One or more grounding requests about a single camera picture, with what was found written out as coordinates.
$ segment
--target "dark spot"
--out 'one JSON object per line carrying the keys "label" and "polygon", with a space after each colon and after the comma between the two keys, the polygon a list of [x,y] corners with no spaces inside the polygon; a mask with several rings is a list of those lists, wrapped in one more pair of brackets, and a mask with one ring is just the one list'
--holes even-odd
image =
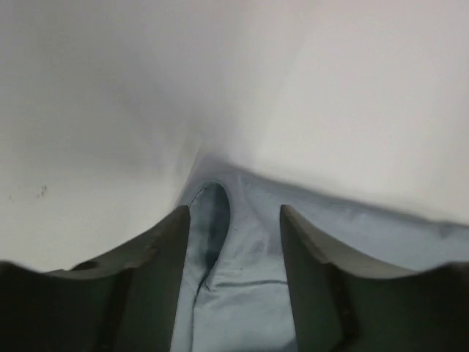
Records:
{"label": "dark spot", "polygon": [[443,222],[438,227],[438,235],[441,238],[448,238],[455,232],[455,230],[456,230],[456,226],[448,222]]}
{"label": "dark spot", "polygon": [[43,187],[41,188],[41,197],[42,197],[42,198],[44,198],[46,192],[47,192],[47,186],[43,186]]}

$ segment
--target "crumpled fabric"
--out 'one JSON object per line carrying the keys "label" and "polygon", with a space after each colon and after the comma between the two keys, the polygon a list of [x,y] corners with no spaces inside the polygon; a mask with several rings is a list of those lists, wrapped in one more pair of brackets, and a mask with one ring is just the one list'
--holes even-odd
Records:
{"label": "crumpled fabric", "polygon": [[234,168],[199,173],[180,204],[190,207],[191,227],[173,352],[296,351],[280,239],[283,204],[351,248],[401,268],[419,272],[469,260],[469,227],[327,197]]}

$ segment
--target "white fabric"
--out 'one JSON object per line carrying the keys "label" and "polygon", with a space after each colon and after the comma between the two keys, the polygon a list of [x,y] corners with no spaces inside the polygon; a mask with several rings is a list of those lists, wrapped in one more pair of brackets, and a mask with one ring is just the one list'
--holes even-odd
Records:
{"label": "white fabric", "polygon": [[0,257],[67,268],[139,234],[200,147],[469,223],[468,22],[460,0],[2,1]]}

